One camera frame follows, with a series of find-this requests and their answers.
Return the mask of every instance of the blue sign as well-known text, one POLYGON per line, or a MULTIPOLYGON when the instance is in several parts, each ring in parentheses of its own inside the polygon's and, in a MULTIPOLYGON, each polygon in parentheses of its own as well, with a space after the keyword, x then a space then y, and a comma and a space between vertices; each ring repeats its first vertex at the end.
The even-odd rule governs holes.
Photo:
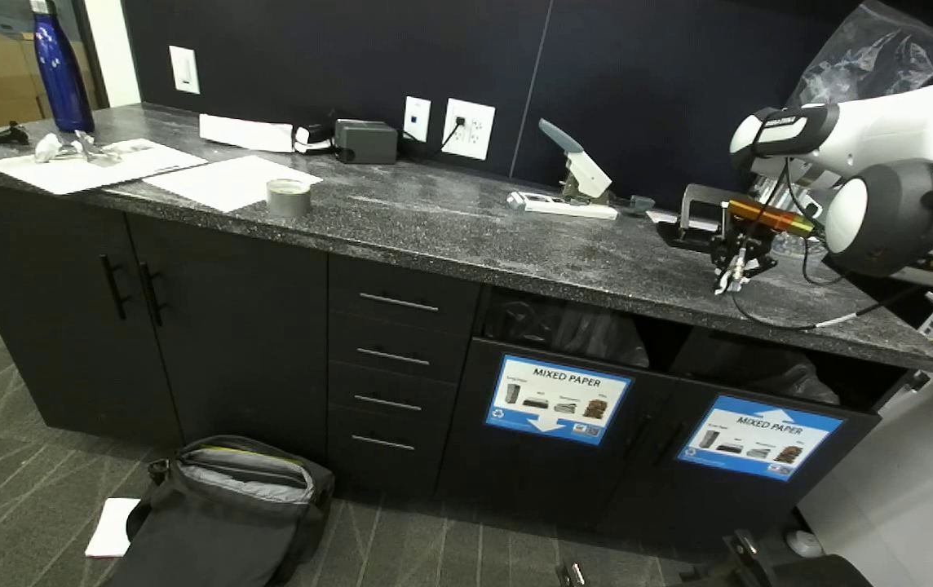
POLYGON ((842 416, 722 395, 678 460, 788 484, 842 416))
POLYGON ((488 426, 595 448, 632 378, 506 354, 488 426))

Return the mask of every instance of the cabinet door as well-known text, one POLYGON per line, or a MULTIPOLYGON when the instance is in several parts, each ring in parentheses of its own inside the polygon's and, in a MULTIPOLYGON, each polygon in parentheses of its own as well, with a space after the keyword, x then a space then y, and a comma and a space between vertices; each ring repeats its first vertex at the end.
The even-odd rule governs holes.
POLYGON ((788 519, 791 504, 873 426, 873 415, 788 402, 690 378, 642 374, 647 429, 629 448, 629 467, 602 529, 629 536, 656 552, 722 553, 735 529, 765 533, 788 519), (681 450, 704 424, 718 399, 760 402, 785 411, 839 416, 834 435, 816 448, 788 481, 684 464, 681 450))
POLYGON ((625 440, 635 435, 632 391, 625 391, 599 448, 500 429, 486 424, 486 411, 506 353, 602 370, 586 358, 473 338, 444 452, 441 497, 531 521, 595 521, 622 473, 625 440))
POLYGON ((54 426, 180 444, 159 350, 135 292, 128 226, 101 209, 0 211, 0 313, 54 426))
POLYGON ((184 438, 243 435, 318 458, 326 257, 170 223, 130 223, 184 438))

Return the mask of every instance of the paper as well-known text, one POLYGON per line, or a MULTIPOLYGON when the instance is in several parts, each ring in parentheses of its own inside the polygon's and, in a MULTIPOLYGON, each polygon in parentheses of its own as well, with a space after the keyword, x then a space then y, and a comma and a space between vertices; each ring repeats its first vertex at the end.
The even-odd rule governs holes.
POLYGON ((83 544, 87 558, 124 558, 130 549, 128 519, 141 498, 106 498, 94 536, 83 544))
POLYGON ((722 395, 678 460, 785 484, 839 424, 842 416, 722 395))
POLYGON ((506 354, 488 426, 595 448, 632 378, 506 354))
POLYGON ((271 181, 318 182, 309 174, 278 167, 261 157, 237 157, 184 174, 152 176, 147 182, 227 216, 234 209, 265 202, 271 181))
POLYGON ((170 149, 152 139, 120 139, 101 146, 101 157, 83 160, 77 154, 62 157, 62 160, 37 160, 37 157, 7 157, 0 160, 0 174, 30 182, 43 194, 52 195, 71 195, 71 194, 87 194, 101 186, 118 186, 118 182, 134 182, 142 176, 170 174, 170 169, 184 169, 197 167, 206 160, 170 149))
POLYGON ((197 138, 213 145, 234 145, 241 149, 292 154, 292 124, 261 124, 201 115, 197 138))

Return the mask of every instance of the black bag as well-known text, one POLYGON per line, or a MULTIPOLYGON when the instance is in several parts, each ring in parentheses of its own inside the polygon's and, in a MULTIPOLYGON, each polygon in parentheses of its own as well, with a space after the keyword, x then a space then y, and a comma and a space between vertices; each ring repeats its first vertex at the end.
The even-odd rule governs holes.
POLYGON ((109 587, 273 587, 318 541, 333 473, 248 438, 206 438, 152 464, 109 587))

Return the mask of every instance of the granite countertop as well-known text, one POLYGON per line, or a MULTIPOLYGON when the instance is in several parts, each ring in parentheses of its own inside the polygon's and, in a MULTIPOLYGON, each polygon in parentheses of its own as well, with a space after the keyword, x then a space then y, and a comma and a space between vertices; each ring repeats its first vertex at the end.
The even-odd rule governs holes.
MULTIPOLYGON (((201 160, 243 154, 197 139, 194 119, 184 111, 113 109, 99 111, 94 120, 101 145, 150 138, 201 160)), ((30 124, 31 139, 46 129, 52 129, 52 124, 30 124)), ((520 189, 516 182, 417 163, 354 167, 333 157, 292 157, 289 167, 324 181, 312 186, 309 209, 256 202, 222 216, 147 182, 74 200, 812 353, 933 373, 933 345, 891 311, 873 311, 817 334, 743 319, 731 301, 712 297, 712 262, 696 252, 666 248, 647 217, 586 223, 524 216, 506 204, 506 195, 520 189)), ((780 248, 774 257, 780 266, 740 292, 740 304, 763 319, 816 323, 871 304, 850 284, 805 284, 796 248, 780 248)))

